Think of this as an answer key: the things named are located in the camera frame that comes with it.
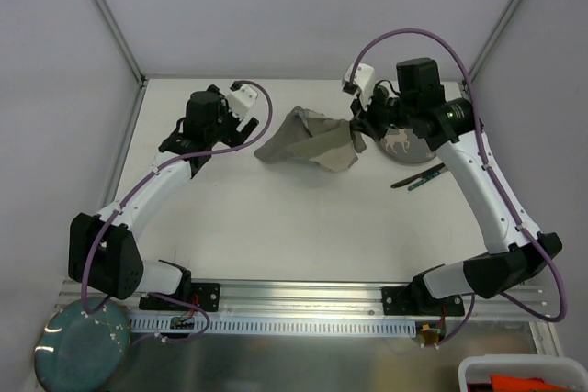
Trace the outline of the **green beige cloth placemat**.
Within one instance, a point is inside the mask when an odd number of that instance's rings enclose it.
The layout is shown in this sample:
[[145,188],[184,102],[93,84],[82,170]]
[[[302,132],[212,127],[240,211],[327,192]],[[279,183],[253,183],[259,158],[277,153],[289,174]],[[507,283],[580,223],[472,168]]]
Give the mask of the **green beige cloth placemat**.
[[359,154],[352,145],[348,120],[300,106],[294,107],[276,133],[254,151],[255,158],[266,164],[313,163],[331,173],[348,170]]

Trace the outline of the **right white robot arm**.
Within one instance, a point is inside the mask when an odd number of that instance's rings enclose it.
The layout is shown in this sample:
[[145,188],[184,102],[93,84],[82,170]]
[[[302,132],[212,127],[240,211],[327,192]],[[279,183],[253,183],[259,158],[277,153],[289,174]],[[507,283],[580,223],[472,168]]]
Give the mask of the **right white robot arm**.
[[435,314],[453,298],[474,294],[489,299],[538,275],[561,252],[561,240],[543,232],[503,183],[471,102],[446,98],[437,63],[430,58],[400,62],[396,70],[399,93],[392,96],[373,67],[350,65],[343,89],[354,98],[351,126],[373,140],[381,140],[390,128],[409,129],[424,140],[456,180],[486,251],[419,273],[394,302],[420,315]]

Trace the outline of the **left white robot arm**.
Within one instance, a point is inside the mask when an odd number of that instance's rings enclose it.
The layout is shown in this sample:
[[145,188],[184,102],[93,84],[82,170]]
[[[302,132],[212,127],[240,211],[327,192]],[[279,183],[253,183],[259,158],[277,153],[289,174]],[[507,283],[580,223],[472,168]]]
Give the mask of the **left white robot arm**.
[[249,112],[257,97],[245,81],[233,83],[226,94],[214,84],[192,93],[185,115],[162,141],[141,180],[94,215],[80,213],[73,219],[69,277],[119,300],[158,293],[169,308],[186,307],[192,297],[190,271],[176,263],[144,259],[139,238],[163,203],[212,157],[254,143],[259,122]]

